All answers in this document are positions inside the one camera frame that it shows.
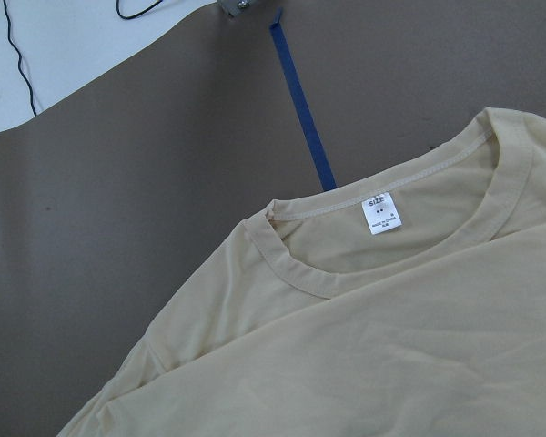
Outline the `cream long-sleeve printed shirt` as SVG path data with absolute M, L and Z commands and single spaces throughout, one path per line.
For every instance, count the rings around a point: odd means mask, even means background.
M 65 436 L 546 436 L 546 118 L 236 225 Z

